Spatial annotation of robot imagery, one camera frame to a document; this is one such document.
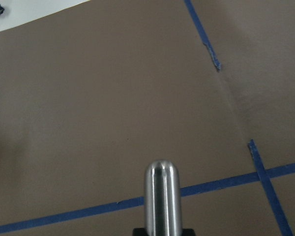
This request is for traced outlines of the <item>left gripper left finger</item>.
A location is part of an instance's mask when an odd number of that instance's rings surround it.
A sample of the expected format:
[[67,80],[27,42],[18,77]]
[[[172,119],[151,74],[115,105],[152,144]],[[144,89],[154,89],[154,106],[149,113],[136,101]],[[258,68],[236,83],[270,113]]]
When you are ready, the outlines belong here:
[[134,228],[132,231],[133,236],[145,236],[145,228]]

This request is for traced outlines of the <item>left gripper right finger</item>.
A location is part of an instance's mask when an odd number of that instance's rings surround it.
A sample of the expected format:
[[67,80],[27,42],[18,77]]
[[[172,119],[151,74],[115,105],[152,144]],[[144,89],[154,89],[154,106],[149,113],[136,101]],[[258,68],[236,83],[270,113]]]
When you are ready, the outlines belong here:
[[182,229],[182,236],[196,236],[193,229]]

